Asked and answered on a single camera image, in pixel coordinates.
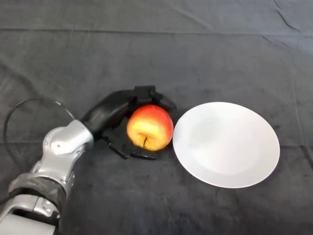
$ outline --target metal screw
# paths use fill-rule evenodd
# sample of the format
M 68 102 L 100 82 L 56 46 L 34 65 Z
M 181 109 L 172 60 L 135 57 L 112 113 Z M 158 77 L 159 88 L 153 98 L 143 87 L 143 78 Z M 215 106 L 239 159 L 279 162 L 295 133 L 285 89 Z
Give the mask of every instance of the metal screw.
M 50 210 L 49 208 L 43 207 L 43 209 L 44 209 L 46 212 L 51 212 L 51 210 Z

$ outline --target dark fabric surface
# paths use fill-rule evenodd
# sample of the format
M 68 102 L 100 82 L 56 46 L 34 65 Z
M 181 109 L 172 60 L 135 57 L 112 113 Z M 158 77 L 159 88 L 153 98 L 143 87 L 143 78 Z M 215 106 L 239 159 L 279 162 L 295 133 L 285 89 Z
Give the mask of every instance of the dark fabric surface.
M 27 98 L 57 99 L 80 118 L 110 92 L 153 84 L 179 106 L 174 121 L 233 102 L 263 116 L 281 144 L 266 180 L 224 189 L 191 176 L 171 146 L 154 162 L 125 161 L 98 142 L 75 166 L 64 234 L 313 234 L 312 11 L 310 0 L 1 1 L 1 123 Z M 26 105 L 10 145 L 32 166 L 45 134 L 69 120 Z M 0 155 L 3 197 L 19 171 L 2 137 Z

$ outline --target black cloth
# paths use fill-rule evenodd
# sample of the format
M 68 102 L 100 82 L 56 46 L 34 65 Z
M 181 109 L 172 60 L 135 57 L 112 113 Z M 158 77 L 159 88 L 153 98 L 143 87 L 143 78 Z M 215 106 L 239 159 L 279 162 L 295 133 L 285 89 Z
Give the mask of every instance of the black cloth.
M 59 100 L 81 118 L 110 92 L 156 85 L 178 105 L 174 121 L 232 102 L 280 141 L 276 170 L 243 189 L 197 180 L 171 146 L 157 161 L 123 160 L 100 141 L 75 166 L 64 234 L 313 234 L 312 12 L 310 0 L 0 1 L 0 122 L 27 98 Z M 69 120 L 28 104 L 12 116 L 10 145 L 30 167 L 45 134 Z M 2 138 L 0 155 L 4 197 L 19 171 Z

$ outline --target silver arm segment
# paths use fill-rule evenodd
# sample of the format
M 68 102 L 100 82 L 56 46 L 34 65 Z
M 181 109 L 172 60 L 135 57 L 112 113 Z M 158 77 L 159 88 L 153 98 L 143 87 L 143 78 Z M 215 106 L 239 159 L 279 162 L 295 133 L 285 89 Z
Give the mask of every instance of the silver arm segment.
M 20 175 L 12 181 L 9 192 L 30 187 L 38 189 L 46 198 L 38 195 L 23 193 L 15 196 L 4 207 L 0 215 L 1 235 L 52 235 L 55 226 L 17 215 L 16 212 L 30 212 L 44 219 L 61 217 L 60 208 L 47 198 L 56 199 L 58 205 L 63 204 L 62 198 L 67 199 L 74 183 L 73 167 L 86 148 L 93 146 L 93 136 L 78 120 L 73 120 L 66 127 L 58 127 L 50 131 L 43 142 L 43 157 L 30 173 Z

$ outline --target black cable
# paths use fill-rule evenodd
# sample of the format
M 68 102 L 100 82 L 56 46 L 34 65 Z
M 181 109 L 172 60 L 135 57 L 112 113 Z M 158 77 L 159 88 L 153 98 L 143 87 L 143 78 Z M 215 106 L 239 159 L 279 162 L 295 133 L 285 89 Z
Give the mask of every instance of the black cable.
M 8 143 L 8 139 L 7 139 L 7 129 L 8 129 L 8 123 L 9 123 L 9 120 L 11 118 L 11 115 L 14 113 L 14 111 L 19 108 L 21 105 L 25 104 L 25 103 L 28 103 L 28 102 L 31 102 L 31 101 L 44 101 L 46 103 L 54 103 L 58 106 L 60 106 L 61 108 L 63 108 L 67 113 L 68 115 L 74 120 L 75 117 L 73 116 L 73 114 L 65 107 L 64 104 L 60 103 L 59 101 L 56 101 L 56 100 L 49 100 L 49 99 L 46 99 L 46 98 L 32 98 L 32 99 L 27 99 L 27 100 L 24 100 L 20 103 L 18 103 L 17 105 L 15 105 L 15 107 L 13 107 L 9 112 L 8 114 L 6 115 L 5 117 L 5 120 L 4 120 L 4 124 L 3 124 L 3 133 L 2 133 L 2 136 L 3 136 L 3 144 L 4 144 L 4 147 L 6 149 L 6 151 L 8 152 L 10 158 L 13 160 L 13 162 L 15 163 L 15 165 L 23 172 L 26 171 L 26 167 L 23 166 L 19 161 L 18 161 L 18 158 L 14 155 L 14 153 L 11 151 L 10 149 L 10 146 L 9 146 L 9 143 Z

